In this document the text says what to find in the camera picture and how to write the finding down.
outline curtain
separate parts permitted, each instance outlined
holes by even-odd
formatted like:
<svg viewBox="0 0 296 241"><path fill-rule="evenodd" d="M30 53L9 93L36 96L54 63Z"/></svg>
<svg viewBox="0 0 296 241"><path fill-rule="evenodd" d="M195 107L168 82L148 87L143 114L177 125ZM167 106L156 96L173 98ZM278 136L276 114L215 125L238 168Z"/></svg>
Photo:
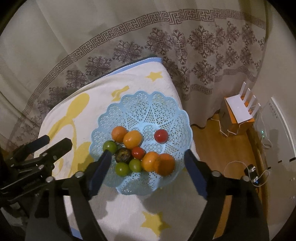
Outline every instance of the curtain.
<svg viewBox="0 0 296 241"><path fill-rule="evenodd" d="M28 0L0 36L0 144L36 139L67 96L151 54L204 127L223 97L254 85L265 21L263 0Z"/></svg>

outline wall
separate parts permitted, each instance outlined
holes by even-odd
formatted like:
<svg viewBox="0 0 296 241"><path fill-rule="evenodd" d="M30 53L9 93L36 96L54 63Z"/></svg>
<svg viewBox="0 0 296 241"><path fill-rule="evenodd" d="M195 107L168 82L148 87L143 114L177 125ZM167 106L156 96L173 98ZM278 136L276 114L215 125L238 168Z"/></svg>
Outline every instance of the wall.
<svg viewBox="0 0 296 241"><path fill-rule="evenodd" d="M296 40L270 3L266 10L265 55L252 91L261 106L274 96L296 143Z"/></svg>

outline basket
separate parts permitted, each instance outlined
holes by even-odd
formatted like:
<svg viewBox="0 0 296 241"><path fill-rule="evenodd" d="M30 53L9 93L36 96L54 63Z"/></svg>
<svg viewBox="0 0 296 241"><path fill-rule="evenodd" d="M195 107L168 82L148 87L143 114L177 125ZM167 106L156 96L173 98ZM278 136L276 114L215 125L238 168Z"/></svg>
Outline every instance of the basket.
<svg viewBox="0 0 296 241"><path fill-rule="evenodd" d="M120 177L115 173L116 161L113 156L104 184L116 187L119 193L150 194L171 183L184 168L184 152L190 148L193 135L188 114L179 109L174 98L166 97L160 92L147 94L144 91L124 95L120 103L109 105L106 113L99 117L98 124L99 127L91 134L92 143L89 148L95 160L103 153L103 143L112 139L111 131L116 126L123 126L128 131L138 130L143 135L141 148L146 152L169 153L176 160L175 170L166 177L146 171ZM165 144L154 140L154 133L158 129L165 129L169 134Z"/></svg>

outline power adapter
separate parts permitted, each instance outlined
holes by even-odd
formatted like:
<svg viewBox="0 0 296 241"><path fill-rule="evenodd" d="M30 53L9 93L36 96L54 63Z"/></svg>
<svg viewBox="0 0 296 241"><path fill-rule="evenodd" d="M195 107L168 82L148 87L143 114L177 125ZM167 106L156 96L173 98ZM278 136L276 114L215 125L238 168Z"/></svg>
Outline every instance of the power adapter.
<svg viewBox="0 0 296 241"><path fill-rule="evenodd" d="M256 171L256 167L253 164L250 164L248 168L245 168L244 173L246 176L251 178L251 182L255 185L260 184L260 180Z"/></svg>

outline orange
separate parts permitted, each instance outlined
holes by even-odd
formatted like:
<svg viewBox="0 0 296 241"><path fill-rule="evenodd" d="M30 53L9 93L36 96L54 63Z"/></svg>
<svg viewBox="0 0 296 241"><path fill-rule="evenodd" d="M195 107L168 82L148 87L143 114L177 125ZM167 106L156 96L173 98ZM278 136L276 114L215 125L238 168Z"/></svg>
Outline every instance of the orange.
<svg viewBox="0 0 296 241"><path fill-rule="evenodd" d="M161 176L168 176L175 169L175 159L172 155L163 153L154 162L154 170Z"/></svg>
<svg viewBox="0 0 296 241"><path fill-rule="evenodd" d="M112 136L112 139L115 140L116 142L122 143L123 138L127 133L128 133L127 129L125 129L123 126L117 126L112 130L111 136Z"/></svg>
<svg viewBox="0 0 296 241"><path fill-rule="evenodd" d="M123 138L123 144L128 149L133 149L136 146L139 146L142 142L142 134L136 130L128 132Z"/></svg>
<svg viewBox="0 0 296 241"><path fill-rule="evenodd" d="M155 151L148 152L142 159L142 168L147 172L153 172L154 163L158 156L159 155Z"/></svg>

